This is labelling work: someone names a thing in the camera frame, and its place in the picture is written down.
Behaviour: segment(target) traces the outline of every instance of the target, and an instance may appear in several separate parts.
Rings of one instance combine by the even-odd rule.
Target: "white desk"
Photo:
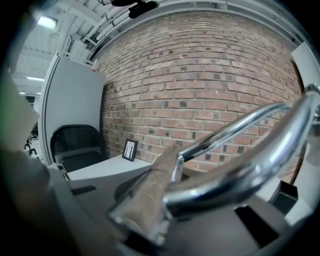
[[[118,155],[88,167],[69,172],[68,175],[72,181],[85,180],[130,172],[150,165],[151,163],[137,158],[131,162],[122,158],[122,155]]]

